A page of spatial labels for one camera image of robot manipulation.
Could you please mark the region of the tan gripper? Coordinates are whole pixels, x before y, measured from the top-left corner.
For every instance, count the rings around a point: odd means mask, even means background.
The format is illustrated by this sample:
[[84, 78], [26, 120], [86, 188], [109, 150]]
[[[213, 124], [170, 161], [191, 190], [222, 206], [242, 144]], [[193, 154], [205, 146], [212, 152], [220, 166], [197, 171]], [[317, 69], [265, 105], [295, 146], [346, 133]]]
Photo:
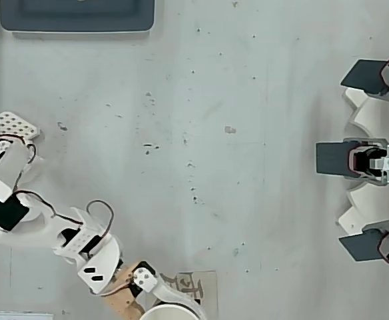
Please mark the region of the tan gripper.
[[[124, 320], [205, 319], [205, 312], [192, 297], [165, 283], [147, 261], [124, 265], [115, 280], [101, 294]], [[154, 295], [162, 304], [145, 312], [135, 300], [143, 291]]]

